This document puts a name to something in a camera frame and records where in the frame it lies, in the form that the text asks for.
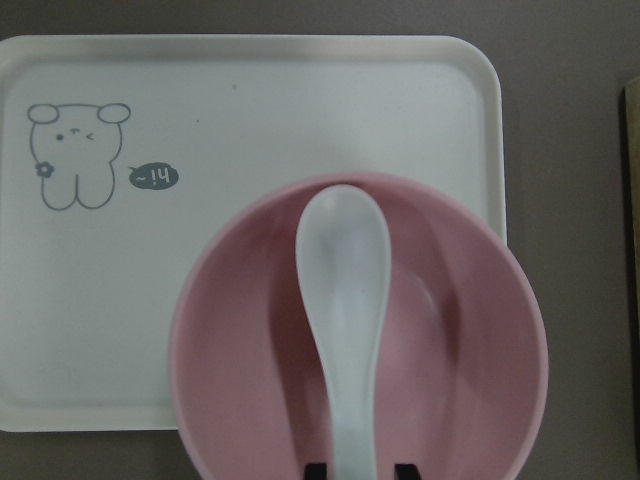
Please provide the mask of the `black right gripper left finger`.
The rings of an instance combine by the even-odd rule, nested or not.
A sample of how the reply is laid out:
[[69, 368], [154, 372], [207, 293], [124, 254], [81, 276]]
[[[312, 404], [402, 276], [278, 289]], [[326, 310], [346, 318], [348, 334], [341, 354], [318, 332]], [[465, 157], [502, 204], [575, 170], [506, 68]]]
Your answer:
[[304, 467], [304, 480], [327, 480], [326, 463], [308, 463]]

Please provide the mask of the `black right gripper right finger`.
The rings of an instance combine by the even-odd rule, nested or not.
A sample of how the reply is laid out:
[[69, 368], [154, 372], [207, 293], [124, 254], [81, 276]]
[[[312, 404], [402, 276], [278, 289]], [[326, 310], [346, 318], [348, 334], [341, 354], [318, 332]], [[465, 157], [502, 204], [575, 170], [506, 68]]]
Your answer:
[[395, 480], [418, 480], [418, 468], [413, 463], [396, 463], [394, 465]]

